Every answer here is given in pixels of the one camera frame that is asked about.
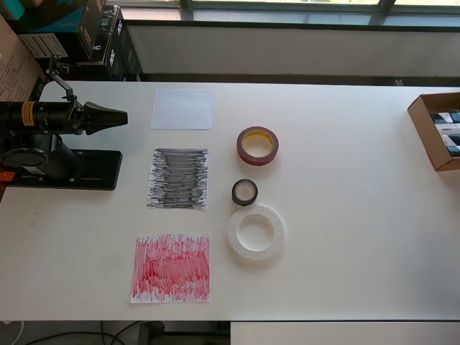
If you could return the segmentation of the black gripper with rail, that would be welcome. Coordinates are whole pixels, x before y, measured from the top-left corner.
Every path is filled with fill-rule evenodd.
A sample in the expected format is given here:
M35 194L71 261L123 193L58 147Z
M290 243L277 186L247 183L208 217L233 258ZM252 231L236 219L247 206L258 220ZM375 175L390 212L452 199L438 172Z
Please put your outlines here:
M89 119L102 119L92 121L87 124ZM87 135L96 132L120 127L128 124L127 112L99 106L93 102L86 102L85 105L75 104L67 120L67 130L71 134L81 135L86 130Z

